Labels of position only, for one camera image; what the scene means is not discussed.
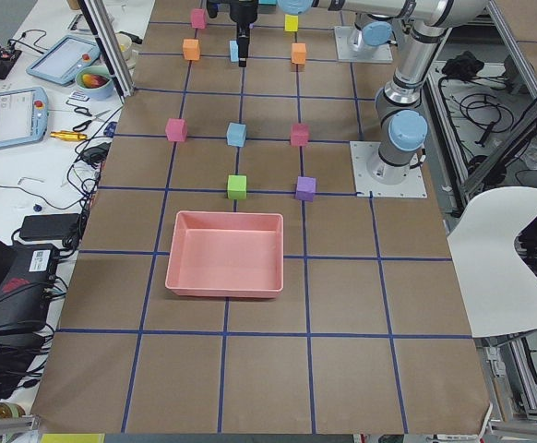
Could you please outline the teach pendant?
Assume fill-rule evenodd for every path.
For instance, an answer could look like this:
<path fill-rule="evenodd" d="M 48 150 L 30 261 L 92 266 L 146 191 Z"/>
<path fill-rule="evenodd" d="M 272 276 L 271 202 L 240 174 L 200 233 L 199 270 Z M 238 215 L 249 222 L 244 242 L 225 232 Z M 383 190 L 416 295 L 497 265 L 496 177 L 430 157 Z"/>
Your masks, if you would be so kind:
<path fill-rule="evenodd" d="M 26 72 L 58 85 L 67 85 L 74 81 L 81 69 L 94 64 L 100 55 L 96 42 L 66 35 L 31 63 Z"/>
<path fill-rule="evenodd" d="M 0 92 L 0 150 L 39 142 L 48 126 L 48 97 L 41 87 Z"/>

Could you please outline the white chair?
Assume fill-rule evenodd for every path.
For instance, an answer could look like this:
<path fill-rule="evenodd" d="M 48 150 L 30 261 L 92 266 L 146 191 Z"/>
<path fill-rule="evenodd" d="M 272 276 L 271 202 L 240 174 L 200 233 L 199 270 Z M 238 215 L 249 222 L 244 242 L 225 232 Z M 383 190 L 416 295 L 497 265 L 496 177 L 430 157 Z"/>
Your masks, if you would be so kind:
<path fill-rule="evenodd" d="M 475 196 L 447 237 L 474 338 L 537 329 L 537 277 L 515 248 L 537 217 L 537 188 L 507 186 Z"/>

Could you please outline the pink block table side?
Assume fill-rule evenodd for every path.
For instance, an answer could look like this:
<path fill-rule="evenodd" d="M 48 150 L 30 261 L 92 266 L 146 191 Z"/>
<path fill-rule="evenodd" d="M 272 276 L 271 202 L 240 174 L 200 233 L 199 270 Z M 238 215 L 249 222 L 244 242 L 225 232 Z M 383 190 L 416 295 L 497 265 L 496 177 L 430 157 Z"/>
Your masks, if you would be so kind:
<path fill-rule="evenodd" d="M 165 134 L 171 142 L 184 142 L 187 138 L 187 123 L 182 118 L 169 118 L 166 127 Z"/>

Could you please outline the far pink foam block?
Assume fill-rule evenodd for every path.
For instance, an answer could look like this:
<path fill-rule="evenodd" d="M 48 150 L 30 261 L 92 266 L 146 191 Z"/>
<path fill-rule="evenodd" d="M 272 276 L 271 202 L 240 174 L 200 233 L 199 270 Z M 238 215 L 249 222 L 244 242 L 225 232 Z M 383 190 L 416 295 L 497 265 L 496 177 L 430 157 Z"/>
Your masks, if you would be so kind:
<path fill-rule="evenodd" d="M 196 30 L 203 30 L 207 27 L 207 13 L 202 8 L 194 8 L 190 13 L 191 27 Z"/>

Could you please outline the brass cylinder tool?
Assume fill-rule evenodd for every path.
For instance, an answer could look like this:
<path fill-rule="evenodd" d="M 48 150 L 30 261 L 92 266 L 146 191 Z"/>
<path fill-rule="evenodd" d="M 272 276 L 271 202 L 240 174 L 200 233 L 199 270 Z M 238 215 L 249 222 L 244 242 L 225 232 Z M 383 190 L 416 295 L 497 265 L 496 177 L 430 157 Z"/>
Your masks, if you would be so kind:
<path fill-rule="evenodd" d="M 69 142 L 80 142 L 88 138 L 86 134 L 75 131 L 52 131 L 50 137 Z"/>

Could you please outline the far teach pendant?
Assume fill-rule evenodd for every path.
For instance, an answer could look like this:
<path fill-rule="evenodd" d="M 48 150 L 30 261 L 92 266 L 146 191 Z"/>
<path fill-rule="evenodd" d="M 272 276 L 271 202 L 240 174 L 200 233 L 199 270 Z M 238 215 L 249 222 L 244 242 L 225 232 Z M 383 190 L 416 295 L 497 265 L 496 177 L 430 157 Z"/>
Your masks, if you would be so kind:
<path fill-rule="evenodd" d="M 31 63 L 26 72 L 58 85 L 67 85 L 74 81 L 81 69 L 94 64 L 100 55 L 96 42 L 66 35 Z"/>

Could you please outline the black scissors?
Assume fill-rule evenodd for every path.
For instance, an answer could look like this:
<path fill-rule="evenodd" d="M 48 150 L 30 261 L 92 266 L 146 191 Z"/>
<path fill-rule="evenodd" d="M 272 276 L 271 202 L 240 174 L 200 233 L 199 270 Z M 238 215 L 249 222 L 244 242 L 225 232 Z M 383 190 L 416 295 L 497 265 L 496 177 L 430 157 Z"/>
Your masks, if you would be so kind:
<path fill-rule="evenodd" d="M 103 116 L 105 116 L 107 113 L 109 113 L 109 110 L 102 111 L 102 112 L 97 113 L 95 115 L 90 115 L 87 120 L 85 120 L 84 122 L 74 126 L 72 128 L 72 131 L 75 132 L 75 133 L 83 133 L 84 131 L 86 131 L 89 128 L 89 126 L 93 122 L 101 121 L 101 118 Z"/>

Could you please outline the green bowl with fruit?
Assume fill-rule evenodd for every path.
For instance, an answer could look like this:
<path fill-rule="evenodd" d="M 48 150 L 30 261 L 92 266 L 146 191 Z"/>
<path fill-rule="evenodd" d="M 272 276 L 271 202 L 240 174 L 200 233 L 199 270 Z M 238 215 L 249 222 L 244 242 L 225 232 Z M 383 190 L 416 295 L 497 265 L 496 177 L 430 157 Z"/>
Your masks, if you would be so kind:
<path fill-rule="evenodd" d="M 105 66 L 88 66 L 75 78 L 78 89 L 93 100 L 105 100 L 112 96 L 114 84 Z"/>

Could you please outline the white bowl with lemon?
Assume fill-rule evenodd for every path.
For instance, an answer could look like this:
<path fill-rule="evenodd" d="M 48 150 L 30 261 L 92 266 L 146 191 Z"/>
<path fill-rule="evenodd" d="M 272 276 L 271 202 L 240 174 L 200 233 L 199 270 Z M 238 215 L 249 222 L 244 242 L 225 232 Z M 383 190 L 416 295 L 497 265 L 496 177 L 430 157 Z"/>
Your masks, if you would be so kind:
<path fill-rule="evenodd" d="M 133 42 L 131 38 L 121 32 L 117 32 L 115 38 L 124 60 L 129 63 L 133 55 Z"/>

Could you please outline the aluminium frame post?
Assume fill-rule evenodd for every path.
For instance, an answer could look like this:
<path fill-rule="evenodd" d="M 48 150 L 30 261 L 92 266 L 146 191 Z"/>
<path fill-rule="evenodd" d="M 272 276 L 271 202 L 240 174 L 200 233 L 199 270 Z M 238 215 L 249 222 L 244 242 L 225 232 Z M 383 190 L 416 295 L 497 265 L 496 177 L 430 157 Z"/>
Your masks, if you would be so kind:
<path fill-rule="evenodd" d="M 106 7 L 102 0 L 79 0 L 80 10 L 84 15 L 90 32 L 101 50 L 103 63 L 111 75 L 116 92 L 125 99 L 134 93 L 134 82 L 129 68 L 109 20 Z"/>

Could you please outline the orange block table side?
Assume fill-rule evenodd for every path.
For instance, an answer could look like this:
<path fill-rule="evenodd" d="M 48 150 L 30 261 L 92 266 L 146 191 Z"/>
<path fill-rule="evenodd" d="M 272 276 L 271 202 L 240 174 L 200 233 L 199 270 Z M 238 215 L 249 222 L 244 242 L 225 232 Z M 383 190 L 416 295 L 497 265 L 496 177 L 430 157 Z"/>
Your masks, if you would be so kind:
<path fill-rule="evenodd" d="M 199 39 L 184 39 L 182 50 L 186 61 L 198 61 L 201 56 Z"/>

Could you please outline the near teach pendant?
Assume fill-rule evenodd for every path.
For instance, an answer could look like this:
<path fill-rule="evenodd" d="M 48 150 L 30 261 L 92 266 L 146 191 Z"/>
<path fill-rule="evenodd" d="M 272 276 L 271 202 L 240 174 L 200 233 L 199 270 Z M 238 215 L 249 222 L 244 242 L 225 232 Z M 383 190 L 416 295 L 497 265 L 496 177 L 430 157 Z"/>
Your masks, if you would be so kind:
<path fill-rule="evenodd" d="M 48 126 L 48 97 L 41 87 L 0 92 L 0 150 L 39 142 Z"/>

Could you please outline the yellow foam block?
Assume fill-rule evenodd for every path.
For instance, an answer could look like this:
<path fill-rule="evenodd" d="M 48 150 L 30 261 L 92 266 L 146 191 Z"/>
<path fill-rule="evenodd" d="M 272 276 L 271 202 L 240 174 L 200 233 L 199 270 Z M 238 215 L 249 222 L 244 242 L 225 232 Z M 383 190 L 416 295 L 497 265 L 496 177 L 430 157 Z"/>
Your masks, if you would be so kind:
<path fill-rule="evenodd" d="M 286 32 L 297 32 L 299 29 L 299 17 L 286 14 L 284 17 L 284 30 Z"/>

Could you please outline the black electronics box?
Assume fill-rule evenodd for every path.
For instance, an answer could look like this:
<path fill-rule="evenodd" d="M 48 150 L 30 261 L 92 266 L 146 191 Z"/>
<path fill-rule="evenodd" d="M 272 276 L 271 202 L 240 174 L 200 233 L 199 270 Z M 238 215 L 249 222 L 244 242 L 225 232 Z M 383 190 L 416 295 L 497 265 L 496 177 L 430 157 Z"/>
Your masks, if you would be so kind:
<path fill-rule="evenodd" d="M 0 335 L 32 333 L 45 327 L 47 291 L 54 287 L 60 250 L 53 244 L 12 247 L 14 263 L 0 283 Z"/>

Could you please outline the pink block robot side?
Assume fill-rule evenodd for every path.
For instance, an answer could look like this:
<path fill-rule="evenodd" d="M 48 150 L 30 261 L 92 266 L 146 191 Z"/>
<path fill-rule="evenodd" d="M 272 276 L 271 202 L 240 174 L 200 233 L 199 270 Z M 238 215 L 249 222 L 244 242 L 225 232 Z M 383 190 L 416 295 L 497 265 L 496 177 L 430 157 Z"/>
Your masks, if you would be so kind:
<path fill-rule="evenodd" d="M 290 131 L 290 143 L 294 147 L 304 147 L 309 142 L 309 125 L 296 123 Z"/>

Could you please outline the near purple foam block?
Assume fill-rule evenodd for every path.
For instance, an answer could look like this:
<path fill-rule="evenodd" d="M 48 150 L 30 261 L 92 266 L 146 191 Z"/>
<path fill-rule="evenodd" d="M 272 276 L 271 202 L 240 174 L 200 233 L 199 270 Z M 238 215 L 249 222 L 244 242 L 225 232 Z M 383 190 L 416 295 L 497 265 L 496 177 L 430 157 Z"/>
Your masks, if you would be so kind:
<path fill-rule="evenodd" d="M 295 198 L 300 201 L 313 202 L 316 196 L 316 179 L 310 176 L 298 176 Z"/>

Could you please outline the pink plastic tray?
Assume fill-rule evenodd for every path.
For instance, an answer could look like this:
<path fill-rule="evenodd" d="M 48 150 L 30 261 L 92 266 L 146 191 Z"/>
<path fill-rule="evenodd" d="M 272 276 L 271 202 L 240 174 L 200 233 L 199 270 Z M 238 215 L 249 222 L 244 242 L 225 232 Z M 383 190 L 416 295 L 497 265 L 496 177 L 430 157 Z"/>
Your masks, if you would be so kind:
<path fill-rule="evenodd" d="M 179 296 L 275 298 L 284 285 L 279 213 L 181 210 L 165 286 Z"/>

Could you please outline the green foam block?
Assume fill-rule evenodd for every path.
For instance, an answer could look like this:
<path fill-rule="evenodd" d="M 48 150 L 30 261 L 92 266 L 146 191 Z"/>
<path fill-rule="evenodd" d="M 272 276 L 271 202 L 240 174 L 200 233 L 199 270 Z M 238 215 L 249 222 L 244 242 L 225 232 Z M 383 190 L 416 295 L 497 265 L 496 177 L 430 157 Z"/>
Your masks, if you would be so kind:
<path fill-rule="evenodd" d="M 247 198 L 247 177 L 240 174 L 230 174 L 227 180 L 227 197 L 230 200 Z"/>

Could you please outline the light blue block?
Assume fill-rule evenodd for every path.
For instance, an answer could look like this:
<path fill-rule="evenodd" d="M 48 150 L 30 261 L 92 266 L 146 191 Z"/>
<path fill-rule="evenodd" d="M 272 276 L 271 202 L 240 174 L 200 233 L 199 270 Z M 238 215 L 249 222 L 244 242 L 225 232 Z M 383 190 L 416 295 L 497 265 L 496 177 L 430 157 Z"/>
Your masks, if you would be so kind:
<path fill-rule="evenodd" d="M 226 131 L 226 141 L 229 146 L 241 148 L 245 145 L 246 125 L 230 122 Z"/>
<path fill-rule="evenodd" d="M 239 48 L 236 40 L 229 40 L 229 56 L 232 63 L 239 62 Z"/>

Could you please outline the black power adapter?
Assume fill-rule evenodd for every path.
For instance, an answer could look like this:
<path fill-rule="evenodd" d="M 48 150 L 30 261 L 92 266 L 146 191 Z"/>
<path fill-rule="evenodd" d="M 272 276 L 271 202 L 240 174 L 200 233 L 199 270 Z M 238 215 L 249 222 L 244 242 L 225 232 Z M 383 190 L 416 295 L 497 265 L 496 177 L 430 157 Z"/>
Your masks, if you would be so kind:
<path fill-rule="evenodd" d="M 63 240 L 78 227 L 78 213 L 26 216 L 18 233 L 25 241 Z"/>

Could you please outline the orange block robot side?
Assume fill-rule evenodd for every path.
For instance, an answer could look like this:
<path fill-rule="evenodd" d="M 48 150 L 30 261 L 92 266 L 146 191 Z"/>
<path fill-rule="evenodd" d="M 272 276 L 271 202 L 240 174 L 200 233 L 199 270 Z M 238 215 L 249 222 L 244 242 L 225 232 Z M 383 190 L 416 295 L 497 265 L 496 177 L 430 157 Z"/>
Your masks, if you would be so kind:
<path fill-rule="evenodd" d="M 294 42 L 291 46 L 291 61 L 294 65 L 304 66 L 307 59 L 307 47 L 304 42 Z"/>

